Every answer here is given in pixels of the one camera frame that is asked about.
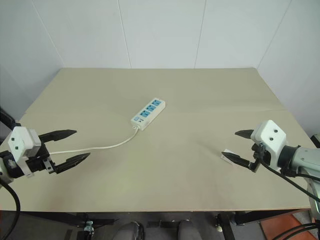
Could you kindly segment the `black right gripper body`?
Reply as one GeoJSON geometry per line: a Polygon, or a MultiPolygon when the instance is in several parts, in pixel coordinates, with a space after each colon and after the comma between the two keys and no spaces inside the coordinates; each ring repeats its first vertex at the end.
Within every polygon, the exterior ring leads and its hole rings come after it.
{"type": "Polygon", "coordinates": [[[271,155],[266,150],[266,146],[263,143],[255,143],[251,147],[251,150],[253,151],[254,162],[250,163],[249,169],[252,172],[256,173],[260,165],[263,165],[264,167],[270,166],[271,155]]]}

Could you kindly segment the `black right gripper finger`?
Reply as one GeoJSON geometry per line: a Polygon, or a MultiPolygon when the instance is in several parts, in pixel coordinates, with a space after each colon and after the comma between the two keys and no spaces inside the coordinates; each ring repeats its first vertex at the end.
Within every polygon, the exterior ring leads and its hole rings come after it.
{"type": "Polygon", "coordinates": [[[237,154],[223,151],[223,152],[222,152],[222,155],[223,155],[224,157],[226,157],[227,159],[229,159],[230,161],[232,161],[233,163],[239,165],[239,166],[242,166],[242,167],[247,168],[247,169],[250,168],[251,162],[248,161],[248,160],[246,160],[246,159],[241,158],[241,157],[240,157],[239,155],[237,155],[237,154]]]}
{"type": "Polygon", "coordinates": [[[245,139],[251,139],[251,135],[253,134],[253,132],[253,129],[245,129],[236,131],[234,134],[245,139]]]}

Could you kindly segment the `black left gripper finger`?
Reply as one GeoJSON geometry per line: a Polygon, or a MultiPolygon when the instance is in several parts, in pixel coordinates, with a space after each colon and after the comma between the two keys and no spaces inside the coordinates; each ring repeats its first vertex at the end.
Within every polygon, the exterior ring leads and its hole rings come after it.
{"type": "Polygon", "coordinates": [[[90,153],[82,153],[73,157],[68,158],[65,162],[55,165],[53,167],[53,170],[56,174],[60,174],[62,172],[65,172],[71,168],[74,168],[78,164],[80,164],[82,161],[84,161],[90,153]]]}
{"type": "Polygon", "coordinates": [[[62,139],[68,138],[75,133],[77,133],[77,131],[72,129],[55,130],[52,132],[41,134],[38,137],[42,143],[47,143],[51,141],[60,141],[62,139]]]}

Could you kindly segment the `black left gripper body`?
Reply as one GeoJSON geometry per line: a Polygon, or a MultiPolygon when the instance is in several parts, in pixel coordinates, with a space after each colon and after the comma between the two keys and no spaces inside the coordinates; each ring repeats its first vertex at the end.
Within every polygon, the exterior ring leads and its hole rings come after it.
{"type": "Polygon", "coordinates": [[[38,152],[26,161],[32,173],[46,170],[49,174],[55,173],[55,163],[52,161],[49,151],[44,143],[41,144],[38,152]]]}

